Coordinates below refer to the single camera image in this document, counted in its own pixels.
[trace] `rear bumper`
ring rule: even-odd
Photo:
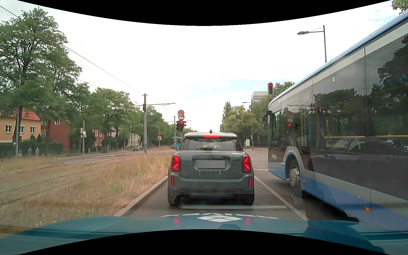
[[[236,180],[190,180],[170,174],[168,186],[175,195],[224,196],[224,194],[254,194],[254,175],[247,175]]]

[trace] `rear windshield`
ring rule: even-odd
[[[236,137],[185,137],[180,149],[182,151],[243,151]]]

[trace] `license plate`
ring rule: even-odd
[[[196,160],[198,168],[225,168],[225,160]]]

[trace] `hedge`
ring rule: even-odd
[[[46,142],[36,142],[33,141],[21,141],[18,145],[19,150],[22,151],[22,156],[27,156],[28,149],[31,147],[32,155],[35,155],[36,148],[39,149],[39,154],[45,154],[47,143]],[[60,154],[63,150],[62,143],[50,143],[48,146],[49,155],[57,155]],[[7,158],[14,156],[15,153],[15,146],[12,143],[0,143],[0,158]]]

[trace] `red roof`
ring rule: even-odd
[[[8,117],[10,118],[16,118],[16,115],[10,115]],[[21,118],[22,119],[31,119],[31,120],[40,120],[40,118],[33,112],[28,112],[28,110],[26,110],[26,108],[23,108],[23,114],[21,114]]]

